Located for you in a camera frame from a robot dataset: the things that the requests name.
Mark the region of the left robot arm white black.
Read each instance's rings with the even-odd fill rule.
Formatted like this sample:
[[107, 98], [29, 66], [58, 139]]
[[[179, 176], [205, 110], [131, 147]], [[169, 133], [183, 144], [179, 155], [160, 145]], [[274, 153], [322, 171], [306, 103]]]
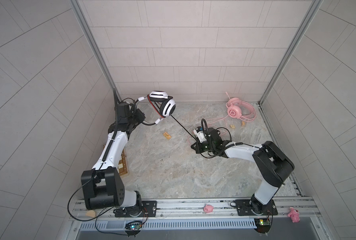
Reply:
[[85, 205], [88, 210], [120, 208], [116, 216], [138, 217], [143, 211], [138, 191], [128, 191], [118, 167], [131, 132], [145, 120], [137, 109], [132, 114], [118, 113], [118, 120], [108, 129], [108, 139], [97, 163], [81, 176]]

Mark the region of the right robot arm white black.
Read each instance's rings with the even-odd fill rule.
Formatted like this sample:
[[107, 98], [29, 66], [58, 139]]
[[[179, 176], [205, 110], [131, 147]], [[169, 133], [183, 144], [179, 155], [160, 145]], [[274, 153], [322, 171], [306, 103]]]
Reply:
[[285, 180], [295, 169], [294, 163], [271, 141], [262, 145], [249, 145], [223, 140], [214, 128], [193, 131], [196, 142], [191, 145], [197, 154], [209, 153], [209, 157], [237, 158], [256, 163], [263, 180], [249, 201], [235, 200], [230, 206], [237, 208], [240, 216], [277, 215], [272, 200]]

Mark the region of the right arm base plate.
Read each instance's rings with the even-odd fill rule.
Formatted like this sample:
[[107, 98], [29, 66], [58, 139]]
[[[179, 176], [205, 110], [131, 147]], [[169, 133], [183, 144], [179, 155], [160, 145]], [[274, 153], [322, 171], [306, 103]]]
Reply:
[[257, 214], [253, 210], [253, 207], [250, 204], [250, 199], [234, 200], [230, 203], [230, 206], [237, 210], [239, 216], [263, 216], [267, 214], [271, 214], [274, 216], [278, 215], [278, 210], [273, 199], [267, 205], [261, 208], [261, 214]]

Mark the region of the black white headphones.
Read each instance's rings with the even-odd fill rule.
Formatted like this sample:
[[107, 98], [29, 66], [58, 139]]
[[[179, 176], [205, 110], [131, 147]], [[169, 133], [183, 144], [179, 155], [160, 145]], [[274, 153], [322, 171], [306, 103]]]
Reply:
[[152, 105], [154, 110], [160, 116], [154, 123], [149, 123], [143, 121], [142, 124], [146, 126], [157, 125], [160, 121], [171, 116], [176, 109], [176, 102], [172, 96], [169, 96], [166, 92], [162, 91], [153, 91], [148, 94], [146, 97], [138, 98], [135, 103], [141, 102], [147, 99], [149, 103]]

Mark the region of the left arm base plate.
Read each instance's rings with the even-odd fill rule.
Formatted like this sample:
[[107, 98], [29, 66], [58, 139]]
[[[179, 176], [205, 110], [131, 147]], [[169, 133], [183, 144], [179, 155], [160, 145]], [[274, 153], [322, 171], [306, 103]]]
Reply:
[[149, 218], [153, 218], [157, 214], [157, 201], [142, 201], [141, 210], [139, 214], [133, 210], [134, 207], [126, 207], [114, 210], [114, 214], [116, 218], [140, 218], [143, 216], [148, 216]]

